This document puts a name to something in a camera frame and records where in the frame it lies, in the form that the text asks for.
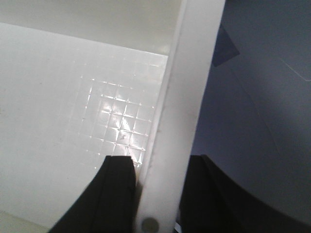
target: white plastic panel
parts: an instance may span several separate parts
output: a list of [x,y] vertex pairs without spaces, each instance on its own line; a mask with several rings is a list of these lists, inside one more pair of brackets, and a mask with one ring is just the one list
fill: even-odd
[[174,229],[224,4],[182,2],[150,136],[155,140],[139,177],[137,233]]
[[0,23],[0,209],[51,227],[106,155],[143,161],[167,57]]
[[167,55],[181,0],[1,0],[0,22]]

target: black plastic part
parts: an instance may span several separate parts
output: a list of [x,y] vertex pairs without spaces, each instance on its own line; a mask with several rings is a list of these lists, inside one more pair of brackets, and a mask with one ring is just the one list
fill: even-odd
[[201,156],[191,156],[180,202],[183,233],[245,232],[223,199]]
[[190,157],[180,212],[183,233],[311,232],[246,192],[206,155]]
[[131,233],[135,186],[131,158],[107,156],[93,181],[49,233]]
[[224,204],[248,233],[311,233],[311,226],[268,206],[225,175],[206,155],[205,161]]

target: white plastic bar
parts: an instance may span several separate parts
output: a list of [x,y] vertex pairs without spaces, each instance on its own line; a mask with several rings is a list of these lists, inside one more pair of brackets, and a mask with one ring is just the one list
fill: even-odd
[[139,178],[137,233],[147,232],[142,229],[147,218],[158,223],[149,232],[174,228],[224,3],[182,2],[148,145],[153,149]]

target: metal rivet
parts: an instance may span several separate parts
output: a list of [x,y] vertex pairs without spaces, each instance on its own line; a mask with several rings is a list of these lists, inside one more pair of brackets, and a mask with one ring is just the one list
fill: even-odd
[[156,233],[159,231],[159,223],[152,217],[143,220],[141,229],[145,233]]

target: textured plastic surface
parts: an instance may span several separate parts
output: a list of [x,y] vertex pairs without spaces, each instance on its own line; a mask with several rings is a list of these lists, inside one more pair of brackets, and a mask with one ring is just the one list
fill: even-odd
[[50,227],[106,155],[142,164],[167,57],[0,23],[0,209]]

